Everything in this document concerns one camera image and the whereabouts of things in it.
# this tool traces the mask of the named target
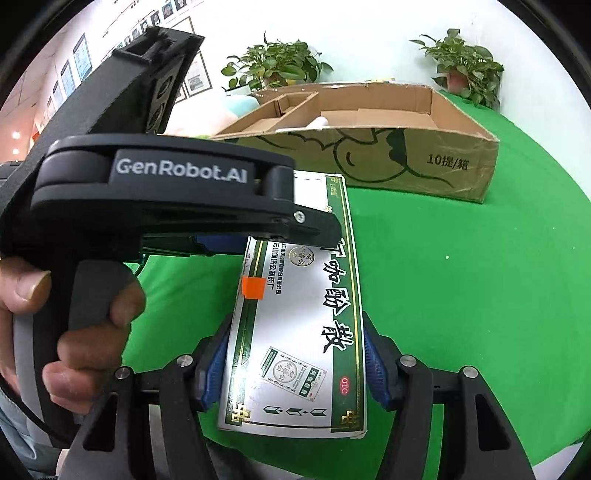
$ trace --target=green backdrop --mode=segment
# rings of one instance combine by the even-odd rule
[[[349,188],[363,308],[403,353],[457,371],[474,365],[532,464],[591,426],[591,204],[538,144],[504,117],[450,97],[501,139],[484,205]],[[163,367],[193,350],[233,309],[241,258],[150,258],[146,312],[124,361]],[[362,440],[293,440],[221,432],[211,439],[316,480],[371,479],[392,424],[368,398]],[[425,479],[436,477],[442,408]]]

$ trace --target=silver bolt head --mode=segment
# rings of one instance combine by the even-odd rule
[[[117,380],[124,380],[125,378],[127,378],[130,375],[131,375],[131,370],[127,367],[120,367],[115,372],[115,378]]]
[[[188,367],[193,363],[193,357],[191,355],[181,355],[177,358],[177,365],[180,367]]]
[[[294,218],[295,221],[298,223],[304,223],[306,221],[306,216],[304,215],[304,212],[301,212],[299,210],[297,212],[294,212]]]
[[[400,357],[400,363],[405,367],[414,367],[417,364],[417,359],[412,355],[403,355]]]
[[[478,376],[478,370],[476,370],[474,367],[464,367],[462,372],[468,378],[476,378]]]

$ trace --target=fingernail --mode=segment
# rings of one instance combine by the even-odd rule
[[[31,300],[39,284],[50,273],[49,270],[23,273],[18,279],[16,294],[24,300]]]

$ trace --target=cardboard box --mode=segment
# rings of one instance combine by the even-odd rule
[[[289,155],[349,186],[484,201],[499,140],[427,86],[312,83],[252,95],[261,106],[212,140]],[[304,128],[318,116],[329,126]]]

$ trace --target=potted plant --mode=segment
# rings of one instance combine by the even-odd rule
[[[437,73],[445,76],[433,80],[448,92],[470,99],[474,105],[486,105],[492,109],[499,106],[499,85],[503,65],[496,62],[492,53],[480,45],[466,45],[460,37],[459,28],[447,30],[447,37],[435,40],[429,35],[420,35],[435,43],[427,47],[423,40],[411,40],[421,46],[425,56],[437,61]]]
[[[332,67],[318,58],[322,53],[312,53],[306,42],[269,42],[263,35],[263,45],[254,45],[238,57],[229,56],[222,74],[233,77],[230,89],[248,85],[251,90],[291,85],[298,80],[315,82],[321,72],[332,72]]]

